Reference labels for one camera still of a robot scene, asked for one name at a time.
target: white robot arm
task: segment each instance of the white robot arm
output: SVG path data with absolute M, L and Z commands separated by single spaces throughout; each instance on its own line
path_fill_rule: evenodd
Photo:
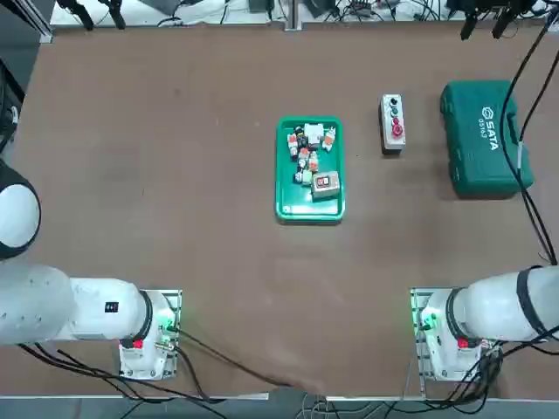
M 480 358 L 484 340 L 530 341 L 559 325 L 559 267 L 534 267 L 438 289 L 419 324 L 434 378 L 460 381 Z
M 16 259 L 0 263 L 0 345 L 46 340 L 118 340 L 120 374 L 176 375 L 180 292 L 138 290 L 114 278 L 68 278 Z

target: tool case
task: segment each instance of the tool case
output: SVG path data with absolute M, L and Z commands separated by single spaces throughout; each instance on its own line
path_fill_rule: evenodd
M 440 98 L 445 120 L 449 170 L 456 193 L 464 198 L 503 198 L 520 191 L 507 165 L 499 134 L 502 105 L 508 80 L 454 80 Z M 516 167 L 518 135 L 516 103 L 507 104 L 504 139 Z M 522 150 L 521 179 L 534 183 L 528 150 Z

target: white cylinder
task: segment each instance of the white cylinder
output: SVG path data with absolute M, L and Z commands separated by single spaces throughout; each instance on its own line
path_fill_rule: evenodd
M 0 345 L 51 340 L 75 310 L 62 271 L 14 259 L 0 263 Z
M 522 311 L 516 283 L 518 272 L 482 279 L 461 290 L 454 300 L 454 317 L 472 338 L 525 341 L 538 336 Z M 559 326 L 559 267 L 533 269 L 528 295 L 540 321 Z
M 78 310 L 57 340 L 126 339 L 141 331 L 146 301 L 134 284 L 114 278 L 70 280 Z

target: sata logo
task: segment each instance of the sata logo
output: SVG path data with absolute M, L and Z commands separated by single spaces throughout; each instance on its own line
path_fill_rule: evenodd
M 480 124 L 480 135 L 481 138 L 489 140 L 489 146 L 491 147 L 491 151 L 499 148 L 499 142 L 497 141 L 497 134 L 495 133 L 495 123 L 493 122 L 493 117 L 495 116 L 495 112 L 489 106 L 484 106 L 481 109 L 481 116 L 478 121 Z

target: small box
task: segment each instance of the small box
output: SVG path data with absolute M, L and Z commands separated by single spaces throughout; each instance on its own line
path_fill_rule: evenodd
M 340 193 L 338 172 L 324 172 L 313 175 L 313 199 L 329 198 Z

